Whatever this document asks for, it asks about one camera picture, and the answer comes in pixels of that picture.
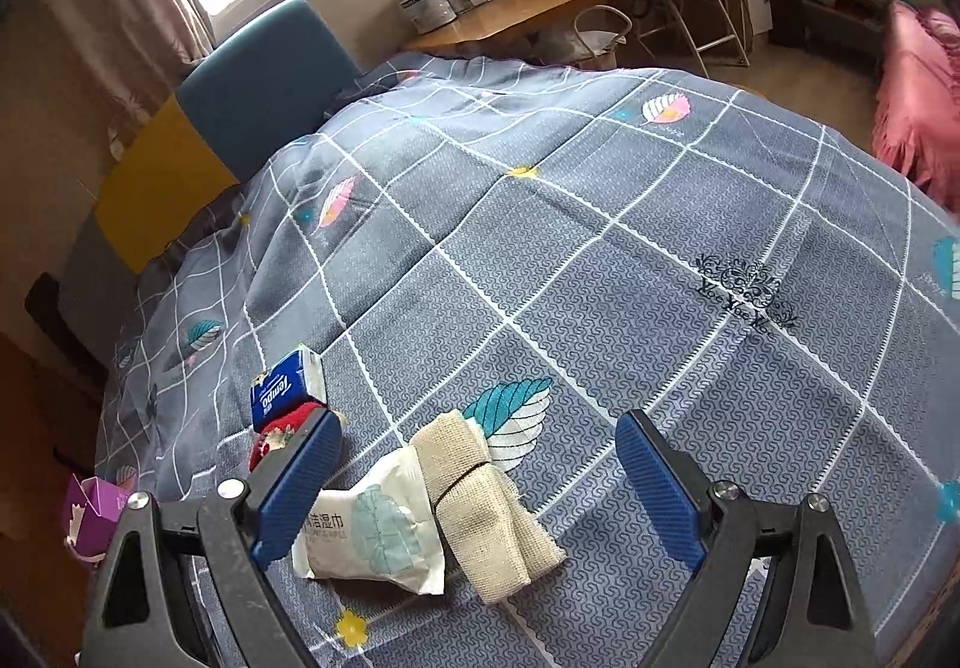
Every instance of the pink blanket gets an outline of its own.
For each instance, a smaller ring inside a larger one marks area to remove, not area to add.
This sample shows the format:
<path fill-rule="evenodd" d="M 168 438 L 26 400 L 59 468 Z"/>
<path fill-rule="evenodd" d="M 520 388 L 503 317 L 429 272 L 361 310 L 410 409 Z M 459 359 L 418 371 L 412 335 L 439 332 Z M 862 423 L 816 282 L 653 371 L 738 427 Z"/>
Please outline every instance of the pink blanket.
<path fill-rule="evenodd" d="M 960 215 L 960 29 L 945 13 L 890 5 L 872 148 Z"/>

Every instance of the wet wipes pack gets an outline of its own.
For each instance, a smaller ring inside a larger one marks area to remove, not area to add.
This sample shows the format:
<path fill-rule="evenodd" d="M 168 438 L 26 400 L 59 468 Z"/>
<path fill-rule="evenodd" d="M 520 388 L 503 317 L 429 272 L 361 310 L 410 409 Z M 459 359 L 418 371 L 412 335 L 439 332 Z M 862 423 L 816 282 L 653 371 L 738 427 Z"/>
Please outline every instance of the wet wipes pack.
<path fill-rule="evenodd" d="M 253 429 L 289 414 L 307 400 L 326 405 L 326 384 L 320 354 L 300 344 L 270 371 L 264 371 L 250 385 Z"/>
<path fill-rule="evenodd" d="M 292 560 L 306 579 L 387 580 L 443 594 L 443 546 L 416 449 L 384 455 L 352 489 L 322 489 Z"/>

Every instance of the red sock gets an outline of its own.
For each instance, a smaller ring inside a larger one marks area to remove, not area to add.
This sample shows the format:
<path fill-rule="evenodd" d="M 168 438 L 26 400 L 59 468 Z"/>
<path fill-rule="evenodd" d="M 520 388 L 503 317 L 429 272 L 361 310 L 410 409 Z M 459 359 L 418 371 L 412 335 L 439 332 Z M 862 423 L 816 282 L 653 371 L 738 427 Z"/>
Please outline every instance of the red sock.
<path fill-rule="evenodd" d="M 323 404 L 310 400 L 301 403 L 299 408 L 295 408 L 289 414 L 267 424 L 256 437 L 256 441 L 253 441 L 253 449 L 250 451 L 250 470 L 253 471 L 253 468 L 257 467 L 267 452 L 287 446 L 301 424 L 306 422 L 306 417 L 309 417 L 316 408 L 323 408 Z"/>

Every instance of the wooden desk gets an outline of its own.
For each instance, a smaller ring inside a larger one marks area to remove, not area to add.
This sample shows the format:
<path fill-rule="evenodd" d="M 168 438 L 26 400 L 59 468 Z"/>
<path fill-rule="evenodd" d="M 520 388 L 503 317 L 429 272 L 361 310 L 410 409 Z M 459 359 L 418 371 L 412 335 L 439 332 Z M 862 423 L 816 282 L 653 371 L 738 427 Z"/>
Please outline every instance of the wooden desk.
<path fill-rule="evenodd" d="M 492 0 L 440 29 L 421 34 L 404 45 L 407 51 L 449 53 L 461 43 L 495 40 L 507 43 L 558 21 L 571 19 L 584 8 L 611 0 Z"/>

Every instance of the purple box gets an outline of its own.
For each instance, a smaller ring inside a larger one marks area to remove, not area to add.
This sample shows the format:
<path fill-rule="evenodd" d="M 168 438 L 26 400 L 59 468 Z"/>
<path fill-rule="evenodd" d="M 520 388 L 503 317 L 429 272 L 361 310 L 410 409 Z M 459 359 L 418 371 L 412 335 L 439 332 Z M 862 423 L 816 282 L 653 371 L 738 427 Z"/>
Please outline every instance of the purple box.
<path fill-rule="evenodd" d="M 99 562 L 107 553 L 130 493 L 96 477 L 70 481 L 61 526 L 64 542 L 84 562 Z"/>

